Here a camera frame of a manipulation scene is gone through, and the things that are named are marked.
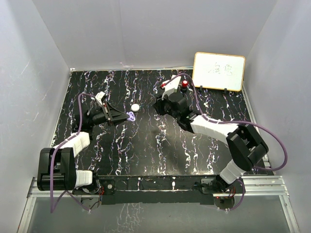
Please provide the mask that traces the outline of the white earbud charging case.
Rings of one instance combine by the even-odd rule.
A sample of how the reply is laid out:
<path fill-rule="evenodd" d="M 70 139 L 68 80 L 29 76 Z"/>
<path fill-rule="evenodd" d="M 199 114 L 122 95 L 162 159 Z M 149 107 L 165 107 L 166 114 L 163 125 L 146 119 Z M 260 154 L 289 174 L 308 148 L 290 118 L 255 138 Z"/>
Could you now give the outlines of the white earbud charging case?
<path fill-rule="evenodd" d="M 131 111 L 132 112 L 138 112 L 140 110 L 140 106 L 138 104 L 132 104 L 131 105 Z"/>

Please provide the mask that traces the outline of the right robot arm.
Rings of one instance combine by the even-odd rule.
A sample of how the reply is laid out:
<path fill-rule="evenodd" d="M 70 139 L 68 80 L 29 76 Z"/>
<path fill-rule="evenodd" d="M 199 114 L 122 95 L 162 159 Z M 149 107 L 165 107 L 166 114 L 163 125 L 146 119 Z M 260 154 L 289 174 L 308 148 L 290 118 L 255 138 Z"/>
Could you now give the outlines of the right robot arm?
<path fill-rule="evenodd" d="M 181 129 L 199 133 L 225 143 L 232 159 L 225 168 L 205 187 L 217 192 L 229 192 L 234 182 L 255 165 L 269 151 L 258 131 L 250 124 L 213 123 L 205 115 L 191 109 L 181 93 L 158 96 L 153 104 L 157 114 L 170 115 Z"/>

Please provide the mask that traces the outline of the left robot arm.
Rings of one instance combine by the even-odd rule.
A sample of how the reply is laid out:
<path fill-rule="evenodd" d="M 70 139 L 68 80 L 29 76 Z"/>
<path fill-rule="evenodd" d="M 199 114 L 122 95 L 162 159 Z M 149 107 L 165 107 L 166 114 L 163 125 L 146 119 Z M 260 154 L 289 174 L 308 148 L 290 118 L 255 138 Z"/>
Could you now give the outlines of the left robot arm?
<path fill-rule="evenodd" d="M 40 191 L 73 190 L 83 187 L 87 192 L 94 194 L 100 189 L 100 181 L 91 170 L 77 170 L 75 157 L 90 145 L 93 128 L 107 123 L 118 125 L 130 118 L 104 103 L 94 111 L 82 111 L 75 115 L 72 133 L 64 142 L 52 148 L 43 148 L 40 152 L 37 187 Z"/>

